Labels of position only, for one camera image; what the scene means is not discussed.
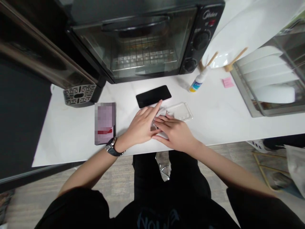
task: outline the wrist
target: wrist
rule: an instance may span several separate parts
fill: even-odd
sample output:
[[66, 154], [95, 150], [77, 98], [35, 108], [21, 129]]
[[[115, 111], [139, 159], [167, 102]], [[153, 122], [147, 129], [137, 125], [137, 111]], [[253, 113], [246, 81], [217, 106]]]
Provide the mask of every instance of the wrist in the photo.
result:
[[132, 145], [130, 145], [130, 141], [127, 139], [125, 134], [119, 136], [114, 144], [114, 149], [118, 153], [123, 153], [125, 150], [129, 149], [130, 147], [132, 147]]
[[193, 156], [196, 154], [196, 152], [200, 151], [205, 145], [198, 141], [197, 139], [194, 139], [192, 143], [190, 144], [188, 152], [186, 152], [188, 155]]

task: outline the sleeve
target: sleeve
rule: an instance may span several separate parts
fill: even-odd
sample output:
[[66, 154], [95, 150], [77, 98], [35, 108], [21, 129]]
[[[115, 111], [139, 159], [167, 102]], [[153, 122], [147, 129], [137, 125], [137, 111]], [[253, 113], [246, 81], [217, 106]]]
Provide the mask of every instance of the sleeve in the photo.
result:
[[305, 228], [280, 199], [262, 197], [235, 188], [227, 194], [241, 228]]
[[74, 188], [55, 199], [35, 229], [107, 228], [109, 207], [99, 191]]

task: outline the phone screen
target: phone screen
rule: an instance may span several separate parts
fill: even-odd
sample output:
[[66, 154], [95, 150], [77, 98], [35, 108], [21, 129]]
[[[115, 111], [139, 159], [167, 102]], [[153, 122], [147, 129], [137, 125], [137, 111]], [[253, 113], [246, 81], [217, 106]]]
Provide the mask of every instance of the phone screen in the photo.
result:
[[115, 103], [95, 103], [95, 145], [106, 144], [115, 136]]
[[166, 85], [163, 85], [161, 87], [157, 87], [155, 89], [152, 89], [148, 92], [144, 92], [142, 94], [136, 95], [139, 108], [147, 107], [150, 105], [153, 105], [160, 100], [167, 100], [171, 98], [172, 95], [169, 92]]

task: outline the wooden holder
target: wooden holder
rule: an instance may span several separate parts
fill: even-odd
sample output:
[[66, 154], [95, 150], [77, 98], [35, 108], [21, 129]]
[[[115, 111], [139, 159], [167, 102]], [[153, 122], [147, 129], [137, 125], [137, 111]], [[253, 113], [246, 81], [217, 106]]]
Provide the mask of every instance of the wooden holder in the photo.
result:
[[199, 62], [199, 69], [200, 69], [200, 72], [202, 72], [207, 66], [209, 66], [213, 60], [215, 59], [215, 57], [217, 56], [218, 52], [215, 52], [214, 56], [210, 59], [209, 63], [204, 67], [203, 64], [202, 64], [202, 59], [200, 60]]
[[238, 54], [237, 57], [235, 57], [235, 59], [234, 59], [230, 64], [224, 66], [226, 72], [230, 72], [230, 71], [233, 70], [232, 65], [235, 63], [235, 61], [238, 60], [238, 58], [240, 58], [240, 56], [241, 56], [242, 54], [244, 54], [245, 51], [247, 51], [247, 49], [248, 49], [248, 47], [244, 48], [244, 49], [240, 52], [240, 54]]

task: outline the black pants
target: black pants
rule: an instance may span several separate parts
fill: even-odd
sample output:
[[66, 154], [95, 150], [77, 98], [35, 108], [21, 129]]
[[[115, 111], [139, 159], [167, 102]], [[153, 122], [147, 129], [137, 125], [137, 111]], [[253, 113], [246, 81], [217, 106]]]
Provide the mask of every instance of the black pants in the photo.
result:
[[164, 182], [156, 153], [139, 154], [133, 156], [134, 168], [134, 199], [149, 198], [155, 190], [185, 191], [192, 195], [211, 198], [211, 189], [198, 167], [198, 161], [186, 153], [171, 150], [170, 180]]

